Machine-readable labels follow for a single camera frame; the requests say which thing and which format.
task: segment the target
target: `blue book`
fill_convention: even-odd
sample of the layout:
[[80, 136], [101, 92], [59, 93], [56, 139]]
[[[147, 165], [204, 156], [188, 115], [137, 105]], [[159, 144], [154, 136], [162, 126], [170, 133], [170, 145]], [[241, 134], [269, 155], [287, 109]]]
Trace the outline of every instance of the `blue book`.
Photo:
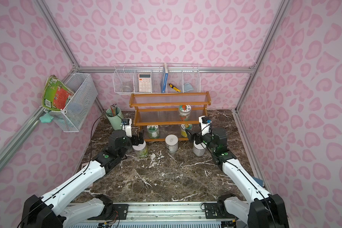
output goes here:
[[167, 64], [164, 63], [164, 68], [162, 72], [162, 80], [161, 80], [161, 92], [164, 93], [166, 91], [167, 85], [167, 77], [169, 76], [169, 71], [167, 69]]

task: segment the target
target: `green cloth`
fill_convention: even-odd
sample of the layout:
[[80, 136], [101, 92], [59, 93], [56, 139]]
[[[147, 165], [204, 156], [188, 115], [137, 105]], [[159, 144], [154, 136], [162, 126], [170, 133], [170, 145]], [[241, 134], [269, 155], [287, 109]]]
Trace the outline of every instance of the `green cloth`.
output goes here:
[[41, 123], [50, 123], [53, 120], [53, 116], [51, 116], [50, 114], [48, 114], [48, 112], [46, 114], [44, 114], [43, 116], [41, 116], [39, 118], [39, 120], [41, 121]]

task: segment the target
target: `calculator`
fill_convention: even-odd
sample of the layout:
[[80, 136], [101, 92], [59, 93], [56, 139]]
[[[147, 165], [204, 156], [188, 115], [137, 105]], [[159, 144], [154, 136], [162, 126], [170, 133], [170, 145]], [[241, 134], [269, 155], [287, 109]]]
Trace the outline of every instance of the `calculator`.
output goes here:
[[150, 74], [138, 74], [138, 87], [140, 93], [152, 92]]

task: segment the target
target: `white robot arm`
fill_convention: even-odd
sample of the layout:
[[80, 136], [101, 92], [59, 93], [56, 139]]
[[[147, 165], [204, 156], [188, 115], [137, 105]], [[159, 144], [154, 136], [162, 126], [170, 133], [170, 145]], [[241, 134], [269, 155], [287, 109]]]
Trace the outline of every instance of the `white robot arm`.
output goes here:
[[108, 144], [87, 166], [66, 180], [55, 189], [41, 197], [32, 195], [24, 203], [22, 228], [67, 228], [83, 220], [93, 218], [108, 220], [114, 218], [113, 202], [105, 195], [98, 195], [85, 203], [73, 207], [68, 204], [91, 183], [110, 172], [125, 152], [143, 142], [143, 137], [131, 135], [131, 119], [122, 119], [122, 129], [115, 130], [109, 137]]
[[201, 143], [210, 152], [214, 164], [233, 180], [246, 199], [245, 203], [232, 194], [221, 196], [218, 208], [212, 206], [212, 211], [224, 218], [236, 216], [249, 228], [288, 228], [283, 199], [278, 194], [271, 195], [242, 167], [237, 157], [227, 148], [226, 131], [223, 128], [212, 129], [212, 121], [208, 116], [199, 117], [199, 122], [201, 132], [186, 130], [189, 141]]

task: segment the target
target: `white wire basket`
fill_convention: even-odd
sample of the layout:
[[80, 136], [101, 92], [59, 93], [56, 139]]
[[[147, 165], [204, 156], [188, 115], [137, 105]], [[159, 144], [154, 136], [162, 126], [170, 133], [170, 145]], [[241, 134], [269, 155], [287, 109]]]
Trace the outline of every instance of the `white wire basket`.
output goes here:
[[[114, 92], [118, 94], [131, 93], [161, 93], [161, 80], [163, 76], [163, 63], [124, 63], [115, 64], [113, 74]], [[169, 84], [177, 87], [181, 93], [200, 92], [199, 64], [168, 63], [169, 75], [167, 77], [165, 93], [177, 93]], [[151, 92], [139, 92], [138, 74], [151, 75]], [[186, 91], [184, 85], [189, 83], [193, 90]]]
[[75, 92], [62, 111], [46, 110], [64, 132], [79, 132], [98, 92], [90, 74], [74, 73], [65, 83]]

